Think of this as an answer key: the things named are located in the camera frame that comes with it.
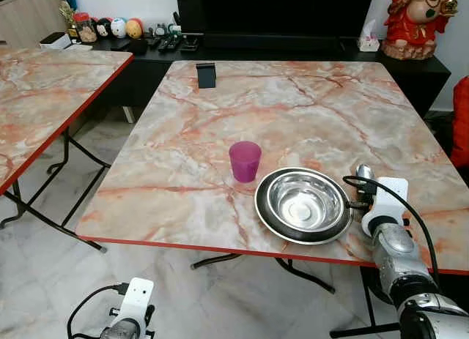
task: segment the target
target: black rim of bowl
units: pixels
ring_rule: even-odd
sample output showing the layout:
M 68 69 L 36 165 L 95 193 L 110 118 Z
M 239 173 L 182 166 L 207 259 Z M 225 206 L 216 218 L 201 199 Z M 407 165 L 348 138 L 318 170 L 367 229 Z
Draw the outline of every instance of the black rim of bowl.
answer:
M 270 174 L 268 174 L 262 181 L 261 184 L 258 186 L 255 194 L 255 204 L 256 204 L 256 211 L 257 214 L 259 215 L 259 218 L 261 221 L 274 233 L 277 234 L 279 237 L 284 238 L 286 240 L 289 240 L 291 242 L 297 242 L 301 244 L 308 244 L 308 245 L 313 245 L 313 244 L 325 244 L 327 242 L 331 242 L 337 238 L 339 238 L 342 233 L 344 233 L 349 225 L 352 222 L 352 210 L 345 206 L 344 207 L 344 213 L 348 215 L 348 219 L 343 220 L 341 223 L 337 223 L 334 225 L 332 228 L 325 230 L 325 231 L 319 231 L 319 232 L 306 232 L 306 231 L 299 231 L 297 229 L 290 228 L 289 226 L 283 224 L 280 220 L 278 220 L 268 209 L 267 207 L 267 200 L 264 201 L 261 199 L 261 196 L 266 196 L 267 195 L 267 188 L 269 184 L 278 176 L 293 172 L 293 171 L 303 171 L 303 172 L 309 172 L 313 174 L 318 174 L 321 177 L 324 177 L 327 179 L 330 183 L 332 183 L 337 190 L 340 192 L 342 195 L 342 198 L 344 199 L 344 202 L 349 201 L 347 195 L 345 192 L 342 190 L 342 188 L 331 178 L 328 176 L 318 172 L 314 171 L 312 169 L 307 169 L 307 168 L 282 168 L 277 171 L 274 171 Z

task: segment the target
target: jar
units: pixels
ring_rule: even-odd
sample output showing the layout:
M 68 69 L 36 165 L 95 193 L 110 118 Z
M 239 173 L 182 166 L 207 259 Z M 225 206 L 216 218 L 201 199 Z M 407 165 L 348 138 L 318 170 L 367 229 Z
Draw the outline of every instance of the jar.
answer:
M 78 12 L 73 15 L 76 22 L 78 35 L 82 42 L 95 42 L 97 40 L 96 31 L 93 28 L 91 18 L 86 12 Z

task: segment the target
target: white wall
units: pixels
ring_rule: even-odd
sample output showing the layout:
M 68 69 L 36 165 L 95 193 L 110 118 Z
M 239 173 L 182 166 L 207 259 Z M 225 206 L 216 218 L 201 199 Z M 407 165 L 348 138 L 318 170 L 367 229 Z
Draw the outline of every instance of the white wall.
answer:
M 78 9 L 92 17 L 140 18 L 144 28 L 156 23 L 173 23 L 177 0 L 77 0 Z
M 453 88 L 469 75 L 469 0 L 458 0 L 459 12 L 450 19 L 446 33 L 437 37 L 436 56 L 451 71 L 446 82 L 433 103 L 432 110 L 453 110 Z
M 469 0 L 459 1 L 459 13 L 450 20 L 446 33 L 437 36 L 439 44 L 437 57 L 452 72 L 445 88 L 436 99 L 432 109 L 452 109 L 453 87 L 460 78 L 469 73 Z M 155 27 L 156 23 L 172 22 L 172 13 L 177 11 L 177 0 L 77 0 L 81 11 L 93 17 L 140 18 L 144 27 Z M 374 27 L 379 38 L 386 36 L 387 28 L 383 25 L 388 17 L 391 0 L 373 0 L 366 23 L 376 20 Z

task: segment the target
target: black cabinet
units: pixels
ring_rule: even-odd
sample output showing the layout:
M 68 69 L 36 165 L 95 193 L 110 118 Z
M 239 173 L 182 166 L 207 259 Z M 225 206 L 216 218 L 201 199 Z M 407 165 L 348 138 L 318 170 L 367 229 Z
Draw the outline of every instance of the black cabinet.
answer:
M 93 44 L 93 48 L 107 51 L 111 49 L 111 45 L 112 40 L 100 40 Z M 342 46 L 341 53 L 214 49 L 203 45 L 194 53 L 160 53 L 158 50 L 148 50 L 146 54 L 136 56 L 133 63 L 95 101 L 103 105 L 144 107 L 171 63 L 178 60 L 379 62 L 389 71 L 418 114 L 423 117 L 451 75 L 436 57 L 424 61 L 399 61 L 387 57 L 381 51 L 360 52 L 354 40 L 343 40 Z
M 130 63 L 93 102 L 95 105 L 145 107 L 171 62 Z

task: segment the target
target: red figurine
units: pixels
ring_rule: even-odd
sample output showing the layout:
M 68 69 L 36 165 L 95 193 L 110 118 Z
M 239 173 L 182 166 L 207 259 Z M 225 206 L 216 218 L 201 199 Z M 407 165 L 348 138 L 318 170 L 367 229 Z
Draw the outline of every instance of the red figurine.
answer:
M 395 59 L 428 59 L 436 49 L 435 32 L 443 33 L 457 12 L 456 0 L 393 0 L 388 8 L 384 53 Z

